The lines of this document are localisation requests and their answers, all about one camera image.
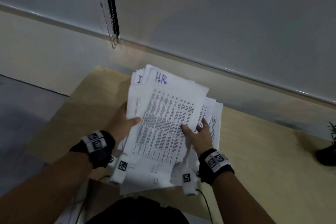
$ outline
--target potted plant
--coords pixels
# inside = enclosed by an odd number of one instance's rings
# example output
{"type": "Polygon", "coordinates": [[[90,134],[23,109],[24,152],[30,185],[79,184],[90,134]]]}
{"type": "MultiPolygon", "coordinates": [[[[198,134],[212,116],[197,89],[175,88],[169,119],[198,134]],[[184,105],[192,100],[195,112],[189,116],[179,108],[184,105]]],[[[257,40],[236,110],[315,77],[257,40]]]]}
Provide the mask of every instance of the potted plant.
{"type": "Polygon", "coordinates": [[[336,126],[329,122],[331,131],[332,145],[322,150],[317,150],[315,156],[317,160],[325,166],[336,167],[336,126]]]}

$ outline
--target hand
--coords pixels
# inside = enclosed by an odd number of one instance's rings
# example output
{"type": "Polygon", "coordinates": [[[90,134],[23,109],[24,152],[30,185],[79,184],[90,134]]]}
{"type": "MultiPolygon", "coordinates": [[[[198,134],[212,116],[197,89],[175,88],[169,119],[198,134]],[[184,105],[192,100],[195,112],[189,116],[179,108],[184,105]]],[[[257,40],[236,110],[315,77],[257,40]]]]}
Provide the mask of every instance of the hand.
{"type": "Polygon", "coordinates": [[[128,120],[126,118],[126,109],[127,102],[123,103],[121,107],[119,107],[112,119],[104,128],[105,131],[109,132],[111,136],[113,136],[115,140],[115,148],[122,140],[124,140],[125,137],[128,136],[131,128],[141,121],[140,117],[128,120]]]}
{"type": "Polygon", "coordinates": [[[203,128],[196,127],[198,134],[195,134],[187,125],[182,125],[182,131],[186,139],[191,141],[197,156],[199,157],[204,151],[213,148],[210,136],[210,127],[205,119],[202,119],[203,128]]]}

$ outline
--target handwritten label hr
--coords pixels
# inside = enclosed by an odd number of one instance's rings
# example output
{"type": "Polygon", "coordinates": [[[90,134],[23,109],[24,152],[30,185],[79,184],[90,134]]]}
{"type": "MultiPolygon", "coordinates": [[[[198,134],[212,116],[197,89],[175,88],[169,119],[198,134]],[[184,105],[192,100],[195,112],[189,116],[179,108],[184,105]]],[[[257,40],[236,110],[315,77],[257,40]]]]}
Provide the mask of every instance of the handwritten label hr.
{"type": "Polygon", "coordinates": [[[161,73],[159,72],[156,72],[156,78],[155,78],[155,81],[156,82],[160,82],[161,84],[167,84],[167,82],[165,81],[166,80],[166,76],[164,74],[161,75],[161,73]]]}

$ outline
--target table surface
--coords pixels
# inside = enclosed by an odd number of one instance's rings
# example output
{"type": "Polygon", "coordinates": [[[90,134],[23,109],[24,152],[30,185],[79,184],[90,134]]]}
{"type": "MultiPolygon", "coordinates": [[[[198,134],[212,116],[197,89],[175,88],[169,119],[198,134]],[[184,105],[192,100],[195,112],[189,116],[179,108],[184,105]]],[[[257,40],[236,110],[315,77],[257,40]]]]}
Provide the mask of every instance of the table surface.
{"type": "MultiPolygon", "coordinates": [[[[97,66],[26,147],[52,163],[79,139],[102,128],[127,100],[130,76],[97,66]]],[[[336,168],[324,167],[314,152],[330,145],[318,137],[224,107],[219,149],[246,189],[277,223],[334,223],[336,168]]],[[[98,180],[109,169],[97,168],[98,180]]],[[[199,184],[215,223],[223,223],[212,189],[199,184]]],[[[209,220],[201,195],[187,197],[180,186],[138,193],[209,220]]]]}

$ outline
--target left hand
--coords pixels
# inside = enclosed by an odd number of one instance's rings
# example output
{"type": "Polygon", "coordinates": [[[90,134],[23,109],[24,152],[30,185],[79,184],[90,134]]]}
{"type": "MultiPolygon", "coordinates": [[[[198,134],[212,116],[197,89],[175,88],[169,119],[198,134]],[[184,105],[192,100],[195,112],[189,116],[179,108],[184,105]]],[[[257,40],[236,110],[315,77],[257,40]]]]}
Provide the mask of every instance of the left hand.
{"type": "Polygon", "coordinates": [[[122,140],[124,140],[125,137],[128,136],[131,128],[141,121],[140,117],[128,120],[126,118],[126,109],[127,102],[124,102],[104,128],[105,131],[109,132],[111,136],[113,136],[115,140],[115,148],[122,140]]]}

